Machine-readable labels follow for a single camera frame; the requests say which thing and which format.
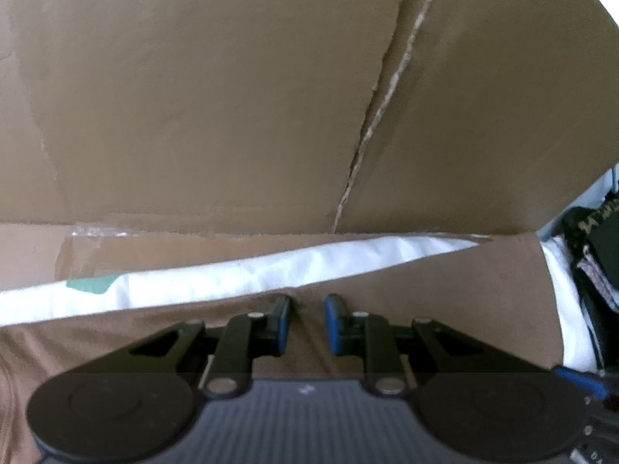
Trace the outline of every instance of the torn cardboard edge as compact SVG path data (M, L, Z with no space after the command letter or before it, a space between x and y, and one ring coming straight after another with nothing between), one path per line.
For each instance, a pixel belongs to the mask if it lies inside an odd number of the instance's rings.
M402 6L404 4L404 1L406 0L400 1L398 15L400 15L400 12L402 11ZM359 170L361 169L361 163L363 162L363 156L365 155L365 151L369 145L369 141L374 135L374 132L376 131L376 129L378 128L378 125L383 119L383 115L385 114L385 111L387 110L389 104L391 103L391 99L393 98L395 90L397 89L397 86L400 82L400 77L402 76L406 68L409 66L410 60L412 58L413 46L415 44L415 40L417 38L419 30L422 27L423 21L425 21L425 18L428 15L432 1L433 0L423 0L423 6L417 13L417 17L415 18L413 27L408 34L404 52L397 65L397 69L391 74L386 92L383 92L382 89L377 88L376 91L374 92L374 96L372 100L370 101L370 104L368 106L368 111L366 113L366 120L364 121L364 124L363 124L364 128L361 131L362 132L361 139L359 141L357 151L355 151L355 155L351 162L351 172L346 182L344 193L342 194L342 197L337 205L337 209L335 212L335 219L333 220L333 226L331 228L332 234L334 234L337 230L337 226L339 224L340 218L342 217L346 203L348 202L349 196L351 195L351 190L355 184L355 180L357 179ZM385 67L386 65L386 58L389 52L392 50L392 46L393 46L393 43L394 43L394 40L397 34L398 34L398 24L396 24L395 26L395 30L392 35L391 44L389 45L388 50L385 53L385 56L383 56L383 67ZM385 76L386 75L383 72L381 72L380 79L384 81ZM371 117L371 122L368 123L368 120L369 120L368 116L370 112L373 111L372 107L374 106L376 102L375 98L382 98L382 100L380 101L379 106L374 111L373 116Z

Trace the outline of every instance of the ribbed gray surface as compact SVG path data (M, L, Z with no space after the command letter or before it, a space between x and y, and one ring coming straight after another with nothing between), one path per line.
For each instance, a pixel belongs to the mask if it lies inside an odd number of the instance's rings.
M262 380L241 398L210 403L182 441L141 464L480 462L435 441L403 401L370 396L358 381Z

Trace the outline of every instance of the black circular base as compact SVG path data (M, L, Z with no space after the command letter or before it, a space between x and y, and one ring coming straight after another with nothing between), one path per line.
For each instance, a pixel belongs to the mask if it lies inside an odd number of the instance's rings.
M45 452L108 464L169 445L194 410L193 391L175 374L67 373L36 390L26 417Z
M535 462L573 448L584 393L550 373L438 374L419 392L423 423L454 450L492 462Z

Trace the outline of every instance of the patterned cloth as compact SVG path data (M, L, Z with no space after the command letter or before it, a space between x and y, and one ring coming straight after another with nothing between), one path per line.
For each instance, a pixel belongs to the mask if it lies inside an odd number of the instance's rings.
M578 262L577 267L587 275L608 306L619 314L619 291L609 282L606 274L604 274L604 270L602 270L597 260L593 257L588 245L584 246L583 259Z

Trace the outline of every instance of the white fabric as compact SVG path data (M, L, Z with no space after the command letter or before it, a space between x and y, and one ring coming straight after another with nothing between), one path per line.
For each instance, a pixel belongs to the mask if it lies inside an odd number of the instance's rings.
M589 330L580 308L578 290L569 270L570 255L562 236L542 243L555 288L556 309L563 336L563 364L581 371L596 371Z
M474 246L462 239L388 236L298 249L246 260L119 276L104 294L89 294L59 282L0 293L0 325L82 316L109 310L214 300L275 291L380 270L422 257ZM578 293L560 240L542 245L564 342L563 364L595 370Z

